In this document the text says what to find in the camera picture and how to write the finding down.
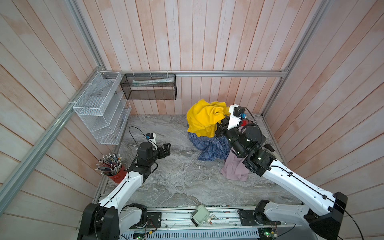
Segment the yellow cloth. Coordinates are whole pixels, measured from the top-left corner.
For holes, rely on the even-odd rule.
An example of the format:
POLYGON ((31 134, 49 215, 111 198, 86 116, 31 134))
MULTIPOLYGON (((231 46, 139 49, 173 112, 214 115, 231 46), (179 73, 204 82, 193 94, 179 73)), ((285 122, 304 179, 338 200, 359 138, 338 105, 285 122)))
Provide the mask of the yellow cloth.
POLYGON ((208 103, 199 100, 187 112, 188 132, 197 137, 213 138, 217 123, 229 116, 229 107, 225 102, 208 103))

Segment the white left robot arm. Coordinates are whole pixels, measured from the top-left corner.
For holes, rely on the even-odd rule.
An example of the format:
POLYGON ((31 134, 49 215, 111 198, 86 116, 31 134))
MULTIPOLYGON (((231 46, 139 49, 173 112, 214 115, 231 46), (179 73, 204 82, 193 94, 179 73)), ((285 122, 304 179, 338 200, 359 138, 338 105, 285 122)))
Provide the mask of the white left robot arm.
POLYGON ((147 207, 127 202, 155 169, 158 159, 171 155, 171 144, 157 146, 152 142, 139 145, 137 155, 123 180, 97 204, 89 204, 82 216, 78 240, 118 240, 129 228, 146 227, 147 207))

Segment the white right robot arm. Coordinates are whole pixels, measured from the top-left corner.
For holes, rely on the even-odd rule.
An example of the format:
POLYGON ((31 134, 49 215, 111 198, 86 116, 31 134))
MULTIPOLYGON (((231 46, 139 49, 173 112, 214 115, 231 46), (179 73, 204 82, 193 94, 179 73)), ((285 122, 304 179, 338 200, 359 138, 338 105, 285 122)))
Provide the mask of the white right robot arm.
POLYGON ((250 172, 278 184, 302 202, 285 205, 261 200, 253 212, 254 222, 260 226, 287 222, 310 228, 326 240, 336 240, 347 196, 321 189, 291 171, 275 157, 272 147, 264 144, 265 137, 258 125, 250 123, 238 129, 237 125, 230 125, 230 120, 225 117, 217 123, 215 135, 228 140, 235 156, 242 159, 250 172))

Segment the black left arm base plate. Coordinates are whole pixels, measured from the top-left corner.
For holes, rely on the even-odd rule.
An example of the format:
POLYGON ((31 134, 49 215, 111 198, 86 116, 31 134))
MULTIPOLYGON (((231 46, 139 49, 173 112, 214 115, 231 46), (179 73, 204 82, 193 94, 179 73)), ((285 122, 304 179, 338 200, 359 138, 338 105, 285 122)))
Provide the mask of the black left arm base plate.
POLYGON ((141 216, 140 221, 133 225, 131 229, 152 228, 158 229, 161 227, 162 213, 161 212, 149 212, 145 216, 141 216))

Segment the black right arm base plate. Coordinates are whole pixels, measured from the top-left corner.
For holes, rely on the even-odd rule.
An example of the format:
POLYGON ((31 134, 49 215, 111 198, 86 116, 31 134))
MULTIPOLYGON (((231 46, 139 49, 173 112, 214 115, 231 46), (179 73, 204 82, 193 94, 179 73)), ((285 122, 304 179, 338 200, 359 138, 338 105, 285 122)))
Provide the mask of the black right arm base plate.
POLYGON ((242 226, 279 226, 281 221, 271 221, 263 213, 256 210, 238 209, 242 226))

